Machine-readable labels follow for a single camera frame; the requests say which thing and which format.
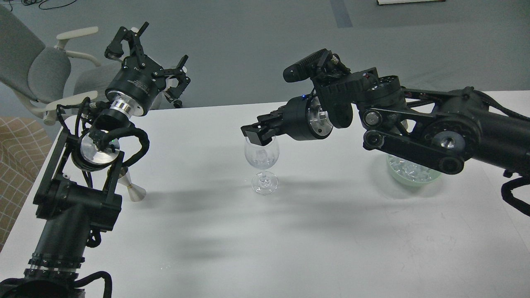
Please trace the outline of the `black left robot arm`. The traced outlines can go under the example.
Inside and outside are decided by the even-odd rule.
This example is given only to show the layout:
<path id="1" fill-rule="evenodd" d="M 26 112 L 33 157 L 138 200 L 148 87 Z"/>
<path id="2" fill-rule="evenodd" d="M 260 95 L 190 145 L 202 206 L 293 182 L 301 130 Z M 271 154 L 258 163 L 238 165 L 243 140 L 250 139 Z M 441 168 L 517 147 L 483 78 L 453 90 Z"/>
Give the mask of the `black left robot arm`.
<path id="1" fill-rule="evenodd" d="M 36 216 L 46 224 L 24 277 L 1 282 L 2 298 L 83 298 L 85 286 L 97 279 L 104 281 L 103 297 L 112 296 L 109 273 L 80 279 L 77 270 L 85 248 L 99 246 L 101 234 L 117 222 L 122 205 L 117 184 L 137 189 L 129 168 L 146 155 L 150 142 L 130 119 L 146 115 L 159 95 L 178 103 L 190 83 L 187 55 L 169 69 L 146 55 L 140 36 L 148 25 L 119 28 L 106 48 L 105 57 L 121 63 L 104 91 L 106 101 L 91 91 L 45 107 L 63 128 L 33 200 Z"/>

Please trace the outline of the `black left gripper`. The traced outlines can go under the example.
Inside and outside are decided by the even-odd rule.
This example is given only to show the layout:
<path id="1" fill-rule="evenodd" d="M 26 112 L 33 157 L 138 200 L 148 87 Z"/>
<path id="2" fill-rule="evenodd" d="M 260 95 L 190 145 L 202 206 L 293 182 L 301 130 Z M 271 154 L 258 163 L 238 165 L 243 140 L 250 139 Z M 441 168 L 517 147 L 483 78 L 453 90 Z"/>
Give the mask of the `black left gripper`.
<path id="1" fill-rule="evenodd" d="M 190 84 L 185 63 L 189 56 L 184 55 L 173 68 L 164 69 L 156 62 L 147 62 L 140 42 L 140 36 L 149 23 L 137 30 L 121 27 L 104 51 L 107 59 L 121 62 L 117 75 L 105 90 L 111 109 L 131 116 L 145 116 L 151 110 L 158 110 L 164 98 L 168 102 L 180 102 L 180 96 Z M 128 43 L 129 58 L 136 62 L 121 60 L 124 55 L 122 41 Z"/>

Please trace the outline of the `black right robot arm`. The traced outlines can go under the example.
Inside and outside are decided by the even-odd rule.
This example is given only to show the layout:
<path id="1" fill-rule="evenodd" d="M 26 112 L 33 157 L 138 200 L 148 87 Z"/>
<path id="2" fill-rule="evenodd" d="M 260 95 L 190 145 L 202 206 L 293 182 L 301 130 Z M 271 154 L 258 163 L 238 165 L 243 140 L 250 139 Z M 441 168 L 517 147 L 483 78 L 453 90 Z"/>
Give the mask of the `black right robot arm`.
<path id="1" fill-rule="evenodd" d="M 353 106 L 366 132 L 363 147 L 379 150 L 445 174 L 458 174 L 476 159 L 518 178 L 501 187 L 503 200 L 529 215 L 529 204 L 513 190 L 529 185 L 529 118 L 502 107 L 488 94 L 466 87 L 449 92 L 403 87 L 395 75 L 375 67 L 352 73 L 328 49 L 287 67 L 286 82 L 310 79 L 313 91 L 242 126 L 250 143 L 264 147 L 287 134 L 297 141 L 327 138 L 347 128 Z"/>

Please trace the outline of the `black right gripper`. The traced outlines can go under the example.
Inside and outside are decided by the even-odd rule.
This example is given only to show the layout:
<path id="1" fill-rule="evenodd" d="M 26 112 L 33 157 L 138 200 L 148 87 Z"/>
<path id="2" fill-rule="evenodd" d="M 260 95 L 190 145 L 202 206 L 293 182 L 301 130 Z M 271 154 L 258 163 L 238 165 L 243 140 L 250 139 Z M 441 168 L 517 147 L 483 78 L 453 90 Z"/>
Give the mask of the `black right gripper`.
<path id="1" fill-rule="evenodd" d="M 322 140 L 334 127 L 317 96 L 292 98 L 279 109 L 259 115 L 257 121 L 242 126 L 241 131 L 251 144 L 261 147 L 281 135 L 288 135 L 296 141 Z"/>

